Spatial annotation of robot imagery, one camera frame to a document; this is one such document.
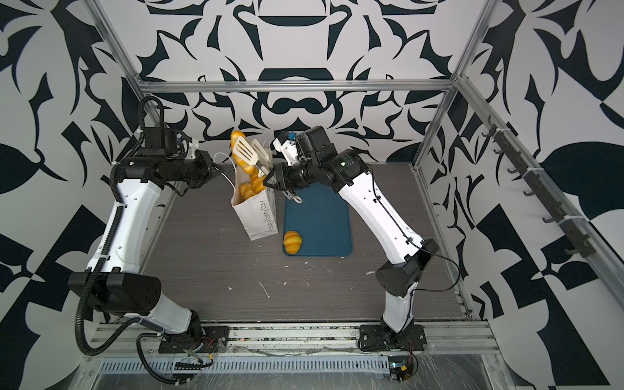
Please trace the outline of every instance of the white spatula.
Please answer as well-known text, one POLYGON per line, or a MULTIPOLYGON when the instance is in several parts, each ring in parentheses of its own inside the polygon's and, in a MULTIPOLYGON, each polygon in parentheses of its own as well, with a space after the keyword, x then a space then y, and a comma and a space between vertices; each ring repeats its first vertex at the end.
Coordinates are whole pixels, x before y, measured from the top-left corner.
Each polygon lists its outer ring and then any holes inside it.
POLYGON ((269 155, 258 140, 253 140, 251 144, 243 137, 239 137, 232 148, 232 153, 249 165, 256 165, 260 169, 259 177, 268 175, 271 171, 269 166, 269 155))

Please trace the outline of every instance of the white robot arm segment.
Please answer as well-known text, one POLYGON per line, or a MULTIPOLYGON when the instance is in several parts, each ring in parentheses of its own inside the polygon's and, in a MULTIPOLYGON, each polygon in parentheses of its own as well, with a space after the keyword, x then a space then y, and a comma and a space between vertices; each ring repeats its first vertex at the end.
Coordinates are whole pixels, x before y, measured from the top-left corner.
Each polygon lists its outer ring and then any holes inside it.
POLYGON ((338 194, 358 212, 373 231, 384 248, 386 257, 392 264, 404 263, 406 256, 413 256, 418 251, 418 247, 408 242, 403 233, 418 246, 422 242, 422 237, 409 228, 403 218, 399 216, 386 197, 379 191, 377 184, 373 182, 373 175, 369 172, 354 178, 353 185, 345 185, 338 194))

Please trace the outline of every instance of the blue cutting board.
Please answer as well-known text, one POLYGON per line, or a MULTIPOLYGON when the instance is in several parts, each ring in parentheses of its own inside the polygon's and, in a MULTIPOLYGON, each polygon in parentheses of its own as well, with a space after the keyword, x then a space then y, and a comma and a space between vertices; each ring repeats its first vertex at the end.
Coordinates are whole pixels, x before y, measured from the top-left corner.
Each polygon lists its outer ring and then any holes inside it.
POLYGON ((297 257, 344 257, 353 251, 349 208, 340 195, 331 188, 314 183, 297 190, 303 203, 286 199, 284 234, 289 230, 302 239, 297 257))

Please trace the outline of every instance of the black cable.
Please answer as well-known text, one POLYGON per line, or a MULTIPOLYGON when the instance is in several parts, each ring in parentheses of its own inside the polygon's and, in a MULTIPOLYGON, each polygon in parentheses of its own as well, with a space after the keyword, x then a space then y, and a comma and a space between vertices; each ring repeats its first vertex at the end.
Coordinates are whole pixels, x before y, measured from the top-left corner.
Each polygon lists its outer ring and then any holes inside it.
POLYGON ((141 339, 147 337, 159 338, 160 336, 156 333, 141 333, 139 337, 137 337, 137 352, 139 354, 139 359, 141 360, 141 363, 143 363, 143 367, 145 367, 145 369, 152 376, 152 378, 156 379, 158 382, 162 382, 164 384, 179 384, 179 379, 165 378, 164 376, 161 376, 159 373, 154 371, 154 369, 149 365, 149 363, 145 359, 145 355, 143 354, 143 349, 141 348, 141 339))
POLYGON ((183 191, 183 192, 180 192, 180 191, 178 191, 178 189, 177 189, 177 188, 175 188, 175 186, 174 186, 174 185, 172 185, 172 184, 171 184, 171 183, 169 183, 169 182, 166 182, 166 183, 165 183, 165 185, 166 185, 167 187, 171 188, 171 189, 173 190, 173 192, 175 192, 175 193, 176 193, 179 197, 183 197, 183 196, 186 194, 186 192, 188 191, 188 189, 190 188, 190 187, 187 187, 187 188, 185 188, 185 189, 184 189, 184 191, 183 191))
POLYGON ((141 129, 141 135, 139 136, 137 143, 134 144, 134 146, 132 147, 130 153, 128 153, 128 156, 130 157, 133 157, 135 154, 137 154, 139 148, 143 145, 143 141, 145 140, 145 117, 143 116, 143 110, 145 109, 145 104, 150 100, 156 102, 156 105, 158 106, 158 113, 160 114, 160 117, 158 118, 159 127, 165 127, 165 106, 162 105, 162 102, 156 96, 145 96, 139 102, 139 127, 141 129))
POLYGON ((134 323, 138 323, 140 318, 134 317, 130 318, 128 321, 124 322, 115 330, 115 332, 99 347, 93 348, 89 345, 87 338, 84 334, 84 316, 87 313, 89 308, 88 300, 93 291, 93 287, 95 286, 95 282, 97 281, 104 264, 106 264, 106 260, 108 259, 108 254, 110 251, 110 246, 112 245, 113 239, 115 238, 115 233, 121 223, 121 217, 124 212, 123 198, 121 197, 119 191, 117 190, 117 185, 115 184, 115 174, 119 169, 119 164, 113 165, 110 170, 110 189, 115 197, 115 200, 121 203, 117 206, 115 210, 115 216, 113 217, 113 222, 110 225, 109 233, 104 240, 104 244, 102 245, 102 257, 97 260, 97 264, 94 269, 91 271, 89 278, 87 279, 87 283, 85 283, 84 288, 82 289, 82 294, 80 294, 80 300, 78 301, 78 307, 76 308, 76 316, 74 318, 74 336, 76 337, 76 344, 78 345, 78 349, 86 356, 95 356, 104 352, 123 332, 128 326, 134 323))
POLYGON ((443 293, 445 291, 449 291, 451 289, 453 289, 453 287, 455 287, 458 283, 459 283, 459 265, 452 259, 446 257, 446 256, 442 256, 442 255, 438 255, 437 253, 432 253, 429 252, 426 249, 423 249, 421 246, 416 245, 408 236, 407 234, 405 234, 405 232, 403 231, 403 229, 401 228, 401 226, 399 225, 399 223, 394 219, 394 217, 392 216, 392 214, 390 214, 390 212, 388 211, 388 209, 386 208, 386 206, 384 206, 383 203, 381 203, 381 197, 377 196, 377 192, 375 191, 375 175, 373 172, 373 167, 370 164, 366 164, 368 166, 368 169, 370 169, 371 171, 371 180, 373 182, 373 196, 375 197, 375 199, 377 200, 377 202, 379 202, 379 204, 383 207, 384 211, 388 214, 388 216, 390 217, 390 219, 392 220, 392 222, 394 222, 394 224, 396 225, 396 227, 399 229, 399 231, 401 232, 401 234, 403 234, 403 237, 405 237, 405 239, 407 240, 407 242, 409 242, 410 244, 414 245, 416 248, 418 248, 418 250, 421 250, 425 253, 428 253, 432 256, 438 256, 439 258, 443 258, 447 261, 450 261, 451 263, 453 263, 453 265, 457 268, 457 278, 455 279, 455 282, 453 282, 453 284, 448 287, 448 288, 444 288, 442 290, 431 290, 428 288, 416 288, 415 290, 420 290, 420 291, 429 291, 432 293, 443 293))

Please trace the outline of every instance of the metal vent grille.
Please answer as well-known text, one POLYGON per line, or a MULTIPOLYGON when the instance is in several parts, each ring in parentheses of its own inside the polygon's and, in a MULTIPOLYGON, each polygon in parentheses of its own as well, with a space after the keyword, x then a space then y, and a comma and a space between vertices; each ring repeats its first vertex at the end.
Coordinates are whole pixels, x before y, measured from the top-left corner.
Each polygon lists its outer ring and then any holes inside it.
MULTIPOLYGON (((181 358, 151 358, 156 371, 171 373, 174 361, 181 358)), ((138 358, 106 358, 102 374, 142 374, 145 368, 138 358)), ((202 371, 205 374, 257 373, 379 373, 389 372, 385 356, 293 356, 293 357, 221 357, 202 371)))

